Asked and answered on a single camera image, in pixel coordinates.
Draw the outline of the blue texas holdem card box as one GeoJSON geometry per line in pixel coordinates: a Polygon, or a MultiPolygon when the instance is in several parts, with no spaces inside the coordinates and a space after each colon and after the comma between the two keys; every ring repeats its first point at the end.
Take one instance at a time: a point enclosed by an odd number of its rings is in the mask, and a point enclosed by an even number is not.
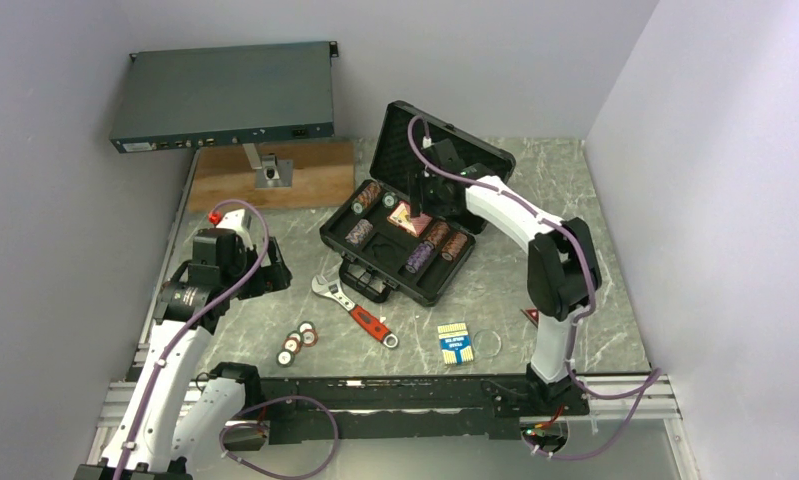
{"type": "Polygon", "coordinates": [[[465,322],[437,327],[438,342],[444,363],[448,366],[472,363],[475,360],[472,339],[465,322]]]}

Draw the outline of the black poker set case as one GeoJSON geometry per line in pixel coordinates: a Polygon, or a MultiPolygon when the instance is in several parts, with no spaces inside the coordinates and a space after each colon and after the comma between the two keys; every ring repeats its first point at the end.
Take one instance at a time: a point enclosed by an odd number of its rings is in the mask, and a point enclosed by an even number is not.
{"type": "Polygon", "coordinates": [[[418,237],[390,224],[388,215],[401,201],[409,204],[408,175],[423,172],[424,165],[411,151],[408,138],[412,137],[420,150],[440,140],[451,140],[458,154],[468,163],[480,163],[502,180],[510,179],[516,160],[514,156],[481,140],[454,125],[438,119],[411,104],[397,100],[385,112],[369,177],[356,188],[345,203],[319,229],[321,240],[342,257],[341,280],[352,289],[375,302],[383,302],[394,291],[400,291],[422,306],[436,304],[476,244],[476,236],[487,223],[469,212],[457,218],[433,218],[431,224],[418,237]],[[370,182],[381,186],[379,198],[361,215],[351,210],[355,197],[370,182]],[[391,192],[397,197],[393,208],[382,205],[382,197],[391,192]],[[360,247],[348,244],[344,237],[361,220],[369,220],[374,228],[360,247]],[[407,258],[438,221],[446,222],[450,231],[447,238],[434,248],[421,269],[412,274],[405,270],[407,258]],[[469,239],[460,256],[453,262],[441,257],[446,241],[456,232],[469,239]]]}

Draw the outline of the red playing card deck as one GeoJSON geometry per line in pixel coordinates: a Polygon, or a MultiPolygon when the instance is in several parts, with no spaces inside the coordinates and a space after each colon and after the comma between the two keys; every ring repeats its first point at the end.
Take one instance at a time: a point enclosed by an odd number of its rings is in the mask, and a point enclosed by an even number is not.
{"type": "Polygon", "coordinates": [[[388,215],[388,222],[410,235],[418,238],[431,224],[433,218],[425,213],[418,216],[411,215],[411,207],[407,202],[401,201],[388,215]]]}

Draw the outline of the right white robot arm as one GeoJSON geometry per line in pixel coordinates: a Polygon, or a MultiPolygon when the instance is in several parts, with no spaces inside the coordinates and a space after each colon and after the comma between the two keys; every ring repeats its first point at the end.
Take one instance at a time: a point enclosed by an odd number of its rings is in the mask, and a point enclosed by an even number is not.
{"type": "Polygon", "coordinates": [[[505,233],[527,254],[527,291],[540,313],[530,369],[539,378],[526,388],[532,411],[549,415],[565,391],[559,381],[574,374],[575,335],[597,307],[601,275],[592,270],[590,228],[579,218],[564,220],[514,192],[493,173],[449,173],[408,138],[424,168],[455,184],[465,209],[505,233]]]}

